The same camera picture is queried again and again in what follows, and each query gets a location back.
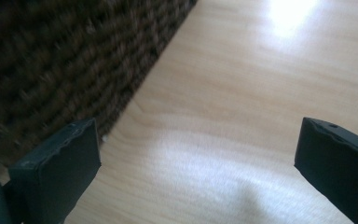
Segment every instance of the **light wood surface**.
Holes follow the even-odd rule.
[[[199,0],[66,223],[351,223],[293,166],[303,117],[358,134],[358,1]]]

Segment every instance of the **wood grain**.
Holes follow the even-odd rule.
[[[303,117],[358,134],[358,1],[199,0],[66,223],[351,223],[293,166]]]

